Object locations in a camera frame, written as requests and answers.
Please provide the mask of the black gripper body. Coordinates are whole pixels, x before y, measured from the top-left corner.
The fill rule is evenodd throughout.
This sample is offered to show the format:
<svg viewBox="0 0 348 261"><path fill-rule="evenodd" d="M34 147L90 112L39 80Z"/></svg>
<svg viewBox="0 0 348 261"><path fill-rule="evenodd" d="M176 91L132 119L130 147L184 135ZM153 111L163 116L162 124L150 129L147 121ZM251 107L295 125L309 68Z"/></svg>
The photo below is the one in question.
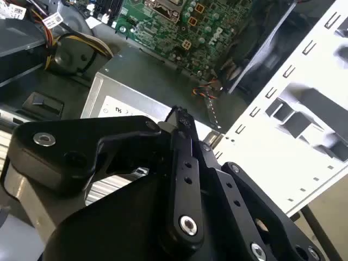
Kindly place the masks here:
<svg viewBox="0 0 348 261"><path fill-rule="evenodd" d="M44 260L244 260L245 243L198 178L148 176L64 220Z"/></svg>

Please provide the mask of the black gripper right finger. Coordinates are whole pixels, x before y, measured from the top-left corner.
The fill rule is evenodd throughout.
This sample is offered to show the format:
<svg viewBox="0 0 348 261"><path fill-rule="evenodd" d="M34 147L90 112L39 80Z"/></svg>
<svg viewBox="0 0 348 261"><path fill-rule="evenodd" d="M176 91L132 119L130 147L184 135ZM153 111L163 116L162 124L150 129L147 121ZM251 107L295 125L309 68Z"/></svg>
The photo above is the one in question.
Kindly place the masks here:
<svg viewBox="0 0 348 261"><path fill-rule="evenodd" d="M325 260L322 252L234 162L220 165L198 138L188 115L200 165L206 237L190 260Z"/></svg>

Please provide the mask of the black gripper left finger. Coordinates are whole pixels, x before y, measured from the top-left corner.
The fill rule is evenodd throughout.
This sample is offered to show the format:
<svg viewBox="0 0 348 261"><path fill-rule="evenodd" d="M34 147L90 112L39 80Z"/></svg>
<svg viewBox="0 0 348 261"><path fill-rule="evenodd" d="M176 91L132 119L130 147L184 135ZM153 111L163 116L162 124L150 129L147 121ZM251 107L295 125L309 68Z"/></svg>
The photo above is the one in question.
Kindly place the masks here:
<svg viewBox="0 0 348 261"><path fill-rule="evenodd" d="M171 132L145 116L28 122L10 142L10 177L28 182L13 190L46 245L72 214L148 176L200 181L189 113L175 107Z"/></svg>

